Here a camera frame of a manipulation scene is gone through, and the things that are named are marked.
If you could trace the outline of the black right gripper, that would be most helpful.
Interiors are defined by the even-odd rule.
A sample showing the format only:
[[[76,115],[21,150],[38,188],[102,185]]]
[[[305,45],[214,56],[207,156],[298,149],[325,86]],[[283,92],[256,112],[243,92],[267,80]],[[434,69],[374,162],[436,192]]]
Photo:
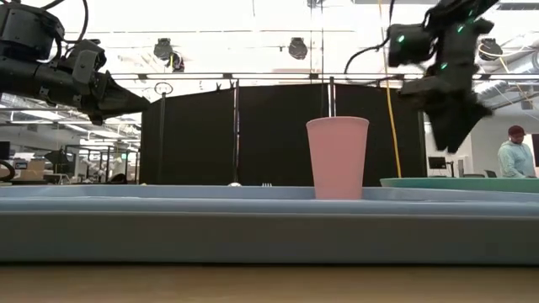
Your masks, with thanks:
[[[402,99],[422,109],[443,104],[466,107],[459,120],[455,108],[426,111],[438,151],[457,152],[478,121],[492,115],[491,109],[477,104],[472,77],[478,71],[478,36],[493,27],[487,19],[469,19],[443,29],[435,45],[435,63],[422,78],[402,85]]]

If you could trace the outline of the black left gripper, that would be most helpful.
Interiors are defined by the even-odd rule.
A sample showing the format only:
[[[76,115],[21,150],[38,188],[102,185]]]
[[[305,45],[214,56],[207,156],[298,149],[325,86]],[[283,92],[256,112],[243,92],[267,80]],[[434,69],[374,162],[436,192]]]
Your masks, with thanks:
[[[48,104],[62,104],[88,115],[93,125],[140,125],[141,114],[150,102],[121,87],[109,72],[97,72],[101,61],[77,62],[77,69],[90,70],[90,82],[74,82],[72,70],[50,64],[0,58],[0,93],[35,98]]]

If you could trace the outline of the blue plastic tray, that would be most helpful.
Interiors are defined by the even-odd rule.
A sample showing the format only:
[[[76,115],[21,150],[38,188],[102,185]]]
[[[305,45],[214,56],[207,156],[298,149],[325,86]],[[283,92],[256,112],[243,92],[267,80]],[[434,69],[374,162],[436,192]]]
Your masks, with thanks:
[[[0,262],[539,265],[539,194],[6,186]]]

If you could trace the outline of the round sign on pole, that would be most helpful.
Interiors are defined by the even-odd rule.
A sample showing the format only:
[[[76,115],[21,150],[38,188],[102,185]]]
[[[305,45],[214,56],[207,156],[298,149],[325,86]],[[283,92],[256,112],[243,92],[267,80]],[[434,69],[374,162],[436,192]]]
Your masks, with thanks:
[[[168,82],[158,82],[154,86],[155,93],[161,94],[160,114],[159,114],[159,144],[157,158],[157,183],[162,182],[163,173],[163,146],[164,146],[164,131],[165,131],[165,114],[167,96],[173,92],[173,86]]]

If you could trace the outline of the person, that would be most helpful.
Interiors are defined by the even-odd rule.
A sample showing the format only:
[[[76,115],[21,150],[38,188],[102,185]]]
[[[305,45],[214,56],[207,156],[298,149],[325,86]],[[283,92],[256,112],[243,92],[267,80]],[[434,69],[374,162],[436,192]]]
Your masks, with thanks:
[[[519,125],[508,129],[508,140],[498,150],[502,178],[535,178],[531,148],[524,142],[526,132]]]

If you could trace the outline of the black ceiling spotlight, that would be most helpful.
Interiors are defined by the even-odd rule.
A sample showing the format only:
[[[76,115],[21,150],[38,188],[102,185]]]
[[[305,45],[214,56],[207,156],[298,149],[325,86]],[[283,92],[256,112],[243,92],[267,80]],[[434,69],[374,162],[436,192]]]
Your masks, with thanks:
[[[478,55],[484,61],[495,61],[503,55],[503,50],[495,38],[485,38],[480,40]]]
[[[171,40],[169,38],[158,38],[157,43],[154,45],[153,54],[155,57],[162,61],[166,61],[170,54],[173,53],[173,47],[171,46]]]
[[[288,46],[289,55],[296,60],[304,60],[307,57],[308,48],[302,37],[293,37]]]

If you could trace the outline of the brown cardboard box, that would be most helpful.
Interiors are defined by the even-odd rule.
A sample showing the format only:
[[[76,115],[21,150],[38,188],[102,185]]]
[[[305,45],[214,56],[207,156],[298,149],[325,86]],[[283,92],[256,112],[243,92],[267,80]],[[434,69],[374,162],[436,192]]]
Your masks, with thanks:
[[[44,176],[45,161],[18,159],[13,161],[13,168],[15,170],[14,180],[39,181]]]

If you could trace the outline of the pink plastic cup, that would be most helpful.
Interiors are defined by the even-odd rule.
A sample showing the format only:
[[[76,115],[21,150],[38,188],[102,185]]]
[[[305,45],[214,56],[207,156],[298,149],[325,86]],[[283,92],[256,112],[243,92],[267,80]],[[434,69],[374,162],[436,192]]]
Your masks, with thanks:
[[[317,199],[362,198],[369,121],[352,116],[307,122]]]

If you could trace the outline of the black partition screen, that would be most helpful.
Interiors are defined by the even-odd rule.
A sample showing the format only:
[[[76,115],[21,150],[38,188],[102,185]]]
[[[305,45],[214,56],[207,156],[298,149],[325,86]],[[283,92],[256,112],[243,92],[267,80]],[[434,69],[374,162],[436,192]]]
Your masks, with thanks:
[[[419,112],[395,90],[338,84],[339,116],[369,120],[363,184],[426,174]],[[157,183],[161,100],[142,114],[139,179]],[[310,186],[306,124],[328,112],[324,84],[241,87],[168,97],[160,184]]]

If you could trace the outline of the grey horizontal rail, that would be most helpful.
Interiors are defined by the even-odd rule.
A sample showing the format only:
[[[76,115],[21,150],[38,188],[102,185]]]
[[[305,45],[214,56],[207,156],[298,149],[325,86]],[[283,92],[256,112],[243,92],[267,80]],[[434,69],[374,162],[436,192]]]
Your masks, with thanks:
[[[113,73],[115,80],[200,80],[200,79],[244,79],[244,80],[379,80],[386,77],[397,80],[414,80],[423,75],[419,73]]]

